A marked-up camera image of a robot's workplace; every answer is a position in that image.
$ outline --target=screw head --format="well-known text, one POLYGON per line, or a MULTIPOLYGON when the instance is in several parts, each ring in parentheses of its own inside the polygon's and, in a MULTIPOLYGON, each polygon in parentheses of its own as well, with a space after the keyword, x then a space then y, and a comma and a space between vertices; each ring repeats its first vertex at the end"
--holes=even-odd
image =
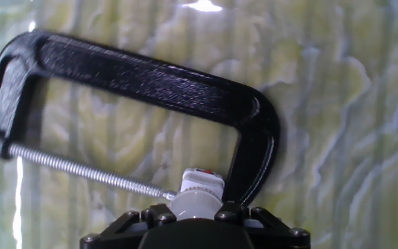
POLYGON ((137 212, 137 211, 128 211, 127 215, 128 216, 135 216, 135 215, 139 215, 139 212, 137 212))
POLYGON ((93 242, 97 239, 99 239, 101 236, 97 233, 90 233, 87 236, 84 237, 85 242, 93 242))
POLYGON ((264 210, 264 209, 261 208, 261 207, 255 207, 255 208, 252 209, 252 211, 255 211, 255 212, 261 212, 261 211, 263 211, 263 210, 264 210))
POLYGON ((219 217, 219 218, 221 218, 221 219, 226 219, 226 218, 230 217, 231 215, 232 215, 231 212, 222 211, 222 212, 219 212, 219 213, 218 213, 217 217, 219 217))
POLYGON ((170 213, 159 214, 159 216, 158 216, 158 219, 161 221, 166 221, 166 220, 169 220, 172 218, 173 218, 173 215, 170 213))
POLYGON ((310 233, 303 229, 303 228, 292 228, 290 232, 295 236, 295 237, 306 237, 309 236, 310 233))

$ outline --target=white streak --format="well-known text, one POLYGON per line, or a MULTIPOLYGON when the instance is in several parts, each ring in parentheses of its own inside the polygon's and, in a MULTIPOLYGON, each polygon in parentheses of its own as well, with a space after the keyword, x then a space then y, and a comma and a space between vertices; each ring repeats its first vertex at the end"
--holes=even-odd
POLYGON ((13 217, 13 237, 17 241, 17 249, 22 249, 21 231, 21 186, 23 178, 22 158, 17 159, 17 188, 15 190, 15 216, 13 217))

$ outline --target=marbled background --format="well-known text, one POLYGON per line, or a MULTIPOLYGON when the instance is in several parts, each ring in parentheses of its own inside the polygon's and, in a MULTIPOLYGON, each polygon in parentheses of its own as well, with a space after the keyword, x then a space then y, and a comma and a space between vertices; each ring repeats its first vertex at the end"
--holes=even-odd
MULTIPOLYGON (((34 28, 70 33, 241 82, 281 114, 286 143, 253 205, 313 248, 398 249, 398 0, 0 0, 0 50, 34 28)), ((227 172, 237 133, 58 79, 26 141, 166 189, 183 169, 227 172)), ((160 202, 0 161, 0 248, 78 248, 160 202)))

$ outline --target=white cap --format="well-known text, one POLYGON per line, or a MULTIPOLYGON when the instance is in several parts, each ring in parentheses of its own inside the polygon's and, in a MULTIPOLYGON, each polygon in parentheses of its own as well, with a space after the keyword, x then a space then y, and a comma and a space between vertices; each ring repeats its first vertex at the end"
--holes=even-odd
POLYGON ((170 204, 178 220, 214 219, 222 207, 225 182, 222 176, 203 169, 186 169, 179 194, 170 204))
POLYGON ((170 210, 178 221, 183 219, 214 219, 222 201, 210 191, 192 188, 179 193, 170 203, 170 210))
POLYGON ((184 171, 182 176, 180 192, 192 187, 200 187, 213 192, 220 200, 224 193, 224 186, 225 182, 221 175, 210 170, 189 168, 184 171))

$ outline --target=black bracket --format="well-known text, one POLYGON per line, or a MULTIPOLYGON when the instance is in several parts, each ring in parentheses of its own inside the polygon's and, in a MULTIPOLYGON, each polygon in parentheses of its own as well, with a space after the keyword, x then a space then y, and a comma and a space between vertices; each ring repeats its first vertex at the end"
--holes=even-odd
POLYGON ((59 77, 165 109, 237 128, 239 141, 224 201, 248 205, 265 182, 280 125, 257 90, 185 67, 88 41, 37 30, 15 37, 0 54, 0 157, 20 139, 41 78, 59 77))

